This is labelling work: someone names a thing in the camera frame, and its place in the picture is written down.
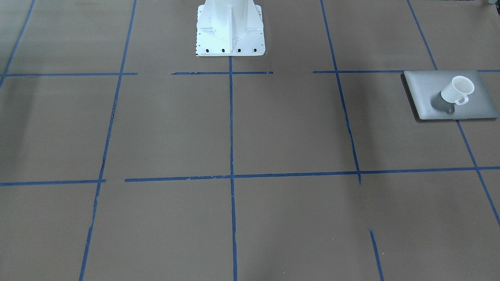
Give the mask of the white ceramic cup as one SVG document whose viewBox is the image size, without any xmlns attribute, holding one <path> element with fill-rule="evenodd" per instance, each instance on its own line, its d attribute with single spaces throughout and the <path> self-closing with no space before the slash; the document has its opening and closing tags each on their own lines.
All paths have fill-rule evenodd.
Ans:
<svg viewBox="0 0 500 281">
<path fill-rule="evenodd" d="M 475 90 L 474 83 L 465 76 L 454 76 L 440 94 L 444 101 L 456 105 L 465 105 L 469 101 L 469 95 Z"/>
</svg>

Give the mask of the grey closed laptop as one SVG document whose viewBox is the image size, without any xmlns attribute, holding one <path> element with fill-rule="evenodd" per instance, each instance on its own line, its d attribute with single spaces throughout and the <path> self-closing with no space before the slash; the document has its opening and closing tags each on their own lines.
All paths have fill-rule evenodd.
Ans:
<svg viewBox="0 0 500 281">
<path fill-rule="evenodd" d="M 403 75 L 419 120 L 499 118 L 499 111 L 476 70 L 404 71 Z M 475 85 L 465 105 L 447 103 L 440 94 L 457 75 L 469 78 Z"/>
</svg>

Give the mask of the blue tape grid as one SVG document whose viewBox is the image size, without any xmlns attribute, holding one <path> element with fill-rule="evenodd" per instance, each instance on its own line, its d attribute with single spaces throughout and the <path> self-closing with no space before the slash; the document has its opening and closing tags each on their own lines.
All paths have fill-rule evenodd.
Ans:
<svg viewBox="0 0 500 281">
<path fill-rule="evenodd" d="M 499 120 L 420 121 L 403 71 L 477 70 L 484 0 L 1 1 L 2 281 L 498 281 Z"/>
</svg>

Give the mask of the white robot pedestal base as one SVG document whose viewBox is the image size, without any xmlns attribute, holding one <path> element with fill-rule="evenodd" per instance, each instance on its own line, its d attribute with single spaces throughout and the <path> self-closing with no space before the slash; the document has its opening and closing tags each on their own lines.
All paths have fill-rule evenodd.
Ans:
<svg viewBox="0 0 500 281">
<path fill-rule="evenodd" d="M 265 54 L 263 11 L 253 0 L 206 0 L 196 15 L 196 56 Z"/>
</svg>

